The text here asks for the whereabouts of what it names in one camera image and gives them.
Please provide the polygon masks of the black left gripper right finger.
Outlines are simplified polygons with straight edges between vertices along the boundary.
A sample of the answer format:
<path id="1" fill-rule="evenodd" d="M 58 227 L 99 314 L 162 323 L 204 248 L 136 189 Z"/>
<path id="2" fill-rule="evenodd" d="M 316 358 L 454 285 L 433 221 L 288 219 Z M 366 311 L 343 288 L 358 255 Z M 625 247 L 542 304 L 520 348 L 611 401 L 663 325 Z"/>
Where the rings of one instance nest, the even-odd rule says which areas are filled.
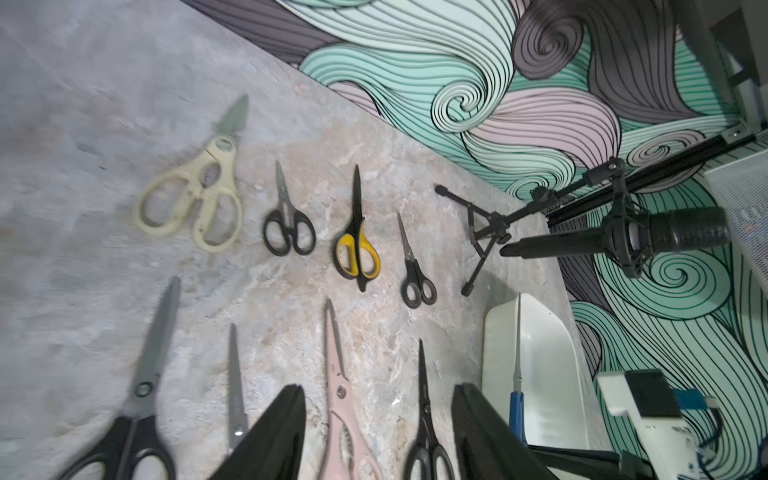
<path id="1" fill-rule="evenodd" d="M 474 384 L 454 387 L 451 414 L 462 479 L 543 478 L 543 466 Z"/>

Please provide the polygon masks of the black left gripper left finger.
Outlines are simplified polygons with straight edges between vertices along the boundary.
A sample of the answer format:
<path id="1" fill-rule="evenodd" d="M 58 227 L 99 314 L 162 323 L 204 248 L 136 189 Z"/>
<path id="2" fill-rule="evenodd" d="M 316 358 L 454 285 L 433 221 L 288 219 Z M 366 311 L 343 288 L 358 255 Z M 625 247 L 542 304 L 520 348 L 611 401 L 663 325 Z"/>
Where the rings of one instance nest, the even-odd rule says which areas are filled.
<path id="1" fill-rule="evenodd" d="M 304 389 L 286 385 L 210 479 L 297 479 L 305 427 Z"/>

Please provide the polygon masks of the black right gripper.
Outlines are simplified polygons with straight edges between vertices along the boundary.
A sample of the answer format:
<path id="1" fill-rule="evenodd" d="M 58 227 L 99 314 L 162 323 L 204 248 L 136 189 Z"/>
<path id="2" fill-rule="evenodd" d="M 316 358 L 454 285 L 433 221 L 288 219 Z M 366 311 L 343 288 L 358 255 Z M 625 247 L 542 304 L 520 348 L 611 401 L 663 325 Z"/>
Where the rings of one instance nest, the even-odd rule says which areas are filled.
<path id="1" fill-rule="evenodd" d="M 528 449 L 548 468 L 586 479 L 653 479 L 649 461 L 629 452 L 584 450 L 529 445 Z"/>

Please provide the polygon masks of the dark blue handled scissors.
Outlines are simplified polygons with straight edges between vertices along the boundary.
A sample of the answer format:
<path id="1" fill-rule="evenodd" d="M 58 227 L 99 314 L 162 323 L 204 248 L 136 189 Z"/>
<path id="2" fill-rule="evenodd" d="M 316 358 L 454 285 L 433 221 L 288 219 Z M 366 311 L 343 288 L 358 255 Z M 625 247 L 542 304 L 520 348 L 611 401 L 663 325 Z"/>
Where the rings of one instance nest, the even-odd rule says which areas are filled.
<path id="1" fill-rule="evenodd" d="M 239 363 L 237 327 L 230 324 L 228 353 L 228 442 L 233 453 L 247 434 L 249 422 L 245 412 L 242 375 Z"/>

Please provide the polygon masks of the slim black scissors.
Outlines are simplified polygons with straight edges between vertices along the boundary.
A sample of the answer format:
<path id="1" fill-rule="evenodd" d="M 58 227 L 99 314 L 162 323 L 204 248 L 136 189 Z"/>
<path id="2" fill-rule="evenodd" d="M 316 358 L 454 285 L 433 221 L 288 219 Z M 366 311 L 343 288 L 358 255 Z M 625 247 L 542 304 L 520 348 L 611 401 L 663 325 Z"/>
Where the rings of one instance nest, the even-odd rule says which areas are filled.
<path id="1" fill-rule="evenodd" d="M 417 463 L 421 464 L 421 479 L 438 479 L 438 464 L 442 461 L 446 467 L 445 479 L 454 479 L 455 473 L 445 448 L 440 444 L 436 436 L 432 419 L 431 400 L 428 389 L 428 375 L 423 341 L 419 340 L 418 362 L 418 400 L 419 400 L 419 424 L 415 440 L 409 449 L 405 468 L 404 479 L 410 479 Z"/>

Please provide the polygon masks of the pink bladed scissors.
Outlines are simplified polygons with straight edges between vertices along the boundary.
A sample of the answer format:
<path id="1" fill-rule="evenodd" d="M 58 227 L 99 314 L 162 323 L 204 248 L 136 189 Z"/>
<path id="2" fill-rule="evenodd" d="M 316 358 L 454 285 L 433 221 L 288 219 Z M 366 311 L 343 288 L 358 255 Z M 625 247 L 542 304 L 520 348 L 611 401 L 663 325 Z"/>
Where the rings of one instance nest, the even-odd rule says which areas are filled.
<path id="1" fill-rule="evenodd" d="M 360 479 L 369 467 L 382 479 L 380 467 L 357 423 L 353 389 L 345 373 L 335 310 L 330 298 L 324 305 L 328 435 L 320 479 Z"/>

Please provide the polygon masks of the large black handled scissors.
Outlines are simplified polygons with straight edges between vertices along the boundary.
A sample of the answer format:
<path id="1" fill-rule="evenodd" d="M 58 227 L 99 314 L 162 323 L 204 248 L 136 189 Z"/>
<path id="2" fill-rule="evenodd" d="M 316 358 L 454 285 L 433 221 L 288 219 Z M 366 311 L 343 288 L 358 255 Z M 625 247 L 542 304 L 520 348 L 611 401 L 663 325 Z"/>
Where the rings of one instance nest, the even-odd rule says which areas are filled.
<path id="1" fill-rule="evenodd" d="M 169 281 L 146 337 L 126 401 L 112 426 L 59 475 L 71 479 L 87 466 L 103 466 L 104 479 L 132 479 L 142 460 L 156 458 L 166 477 L 177 477 L 173 457 L 157 431 L 156 397 L 179 307 L 181 280 Z"/>

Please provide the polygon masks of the yellow black handled scissors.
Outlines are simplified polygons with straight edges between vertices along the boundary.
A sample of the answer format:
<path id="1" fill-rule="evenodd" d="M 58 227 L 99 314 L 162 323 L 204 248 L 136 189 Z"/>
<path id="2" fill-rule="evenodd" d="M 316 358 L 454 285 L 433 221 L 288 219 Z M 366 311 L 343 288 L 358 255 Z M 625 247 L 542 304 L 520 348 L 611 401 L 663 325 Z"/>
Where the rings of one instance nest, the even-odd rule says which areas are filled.
<path id="1" fill-rule="evenodd" d="M 362 188 L 359 166 L 353 175 L 351 219 L 346 229 L 336 238 L 333 262 L 338 273 L 347 280 L 355 280 L 358 289 L 365 292 L 367 284 L 381 272 L 381 259 L 364 231 Z"/>

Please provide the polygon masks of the small black scissors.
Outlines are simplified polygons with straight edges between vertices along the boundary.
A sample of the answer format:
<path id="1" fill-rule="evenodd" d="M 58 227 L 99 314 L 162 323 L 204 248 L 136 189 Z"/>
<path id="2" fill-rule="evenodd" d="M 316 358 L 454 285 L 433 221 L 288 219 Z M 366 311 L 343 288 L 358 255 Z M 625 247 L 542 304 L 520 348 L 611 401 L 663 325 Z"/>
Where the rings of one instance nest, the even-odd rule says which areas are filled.
<path id="1" fill-rule="evenodd" d="M 263 223 L 262 237 L 265 246 L 268 251 L 275 256 L 286 256 L 291 250 L 294 250 L 301 256 L 308 256 L 314 251 L 317 241 L 314 225 L 307 215 L 297 210 L 291 202 L 285 175 L 279 161 L 275 161 L 275 169 L 276 184 L 278 188 L 278 204 L 274 210 L 267 214 Z M 271 223 L 274 223 L 279 227 L 283 239 L 282 247 L 275 247 L 269 241 L 267 230 Z M 310 242 L 307 247 L 300 246 L 299 238 L 301 225 L 304 225 L 309 232 Z"/>

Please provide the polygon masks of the cream handled kitchen scissors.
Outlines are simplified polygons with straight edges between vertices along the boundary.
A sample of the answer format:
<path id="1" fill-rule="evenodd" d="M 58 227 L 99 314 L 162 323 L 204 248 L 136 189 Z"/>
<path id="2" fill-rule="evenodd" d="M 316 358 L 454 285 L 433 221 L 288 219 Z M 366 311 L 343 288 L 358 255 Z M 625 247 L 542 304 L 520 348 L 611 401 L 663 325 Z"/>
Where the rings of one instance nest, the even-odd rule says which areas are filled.
<path id="1" fill-rule="evenodd" d="M 198 217 L 192 227 L 192 236 L 197 246 L 208 253 L 219 253 L 236 242 L 243 225 L 243 207 L 235 181 L 238 152 L 236 134 L 245 128 L 248 111 L 249 95 L 244 93 L 228 108 L 217 124 L 215 133 L 195 158 L 156 177 L 141 192 L 132 210 L 133 220 L 139 229 L 155 236 L 173 234 L 184 225 L 193 205 L 199 203 Z M 162 184 L 175 178 L 184 180 L 186 186 L 174 202 L 168 219 L 160 224 L 149 223 L 145 219 L 147 200 Z M 234 203 L 235 225 L 226 240 L 213 244 L 206 236 L 222 196 L 230 198 Z"/>

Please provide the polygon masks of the white plastic storage box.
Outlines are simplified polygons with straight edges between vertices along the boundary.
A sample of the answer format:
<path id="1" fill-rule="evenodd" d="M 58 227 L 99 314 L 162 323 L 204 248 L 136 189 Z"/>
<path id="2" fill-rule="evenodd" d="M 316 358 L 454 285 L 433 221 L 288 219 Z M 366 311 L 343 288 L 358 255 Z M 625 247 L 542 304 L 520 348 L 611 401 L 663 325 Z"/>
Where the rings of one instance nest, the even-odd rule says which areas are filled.
<path id="1" fill-rule="evenodd" d="M 581 375 L 562 320 L 522 293 L 521 366 L 525 435 L 529 445 L 587 449 Z M 484 321 L 481 391 L 509 426 L 518 296 L 490 309 Z"/>

